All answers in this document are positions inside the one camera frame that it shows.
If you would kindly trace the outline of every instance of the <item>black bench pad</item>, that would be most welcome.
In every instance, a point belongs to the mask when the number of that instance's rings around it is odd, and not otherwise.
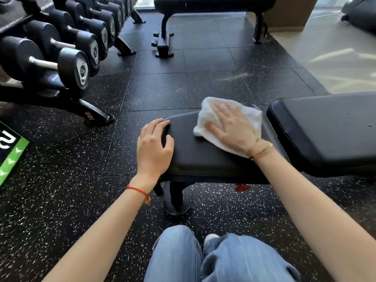
[[[154,7],[163,14],[247,12],[264,13],[277,0],[154,0]]]
[[[291,163],[317,177],[376,175],[376,92],[275,100],[267,116]]]
[[[198,114],[191,112],[166,118],[171,124],[165,129],[162,141],[166,134],[170,134],[175,139],[175,150],[162,181],[267,184],[254,161],[225,152],[204,138],[193,135]],[[262,120],[261,133],[287,158],[266,115]]]

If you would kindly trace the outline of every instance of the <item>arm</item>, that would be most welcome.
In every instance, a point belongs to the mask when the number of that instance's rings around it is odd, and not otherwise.
[[[157,119],[142,128],[137,141],[137,175],[129,185],[145,191],[153,189],[171,162],[174,140],[161,135],[170,122]],[[145,195],[126,189],[102,216],[68,250],[43,282],[103,282],[127,232],[145,200]]]
[[[222,128],[206,128],[224,144],[254,158],[295,226],[337,282],[371,282],[376,277],[376,241],[327,195],[287,162],[269,143],[258,140],[248,119],[229,105],[214,104]]]

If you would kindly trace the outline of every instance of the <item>white towel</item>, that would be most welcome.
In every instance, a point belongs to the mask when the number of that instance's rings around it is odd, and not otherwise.
[[[246,152],[235,151],[225,146],[211,132],[209,132],[205,128],[205,123],[209,121],[215,123],[219,127],[222,127],[217,115],[214,113],[213,109],[210,107],[210,103],[212,102],[230,103],[234,107],[241,107],[241,111],[249,119],[251,124],[255,127],[256,132],[258,133],[259,137],[261,137],[262,111],[256,108],[246,107],[233,100],[206,97],[201,103],[201,111],[199,112],[199,118],[197,119],[197,126],[195,126],[195,128],[193,129],[193,134],[195,136],[203,137],[204,139],[206,139],[207,141],[211,142],[212,144],[214,144],[215,146],[219,147],[220,149],[224,151],[248,158],[249,155],[247,155]]]

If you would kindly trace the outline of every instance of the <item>bench frame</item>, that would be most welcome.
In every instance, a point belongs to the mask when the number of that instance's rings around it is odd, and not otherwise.
[[[159,33],[153,33],[154,37],[158,37],[157,42],[152,42],[152,46],[157,47],[157,52],[155,53],[155,57],[168,58],[168,57],[174,56],[173,52],[168,51],[170,48],[170,37],[173,36],[174,34],[170,33],[170,28],[167,26],[167,21],[169,18],[172,17],[173,14],[175,13],[165,14],[162,19],[161,31]],[[266,34],[268,33],[268,26],[264,22],[263,13],[255,12],[255,14],[256,14],[256,25],[255,25],[255,30],[253,33],[252,40],[255,44],[260,44],[261,36],[265,38]]]

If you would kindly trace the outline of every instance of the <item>blue jeans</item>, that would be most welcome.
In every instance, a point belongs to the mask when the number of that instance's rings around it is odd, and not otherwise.
[[[186,226],[167,228],[153,246],[144,282],[293,282],[299,272],[267,244],[229,233],[201,247]]]

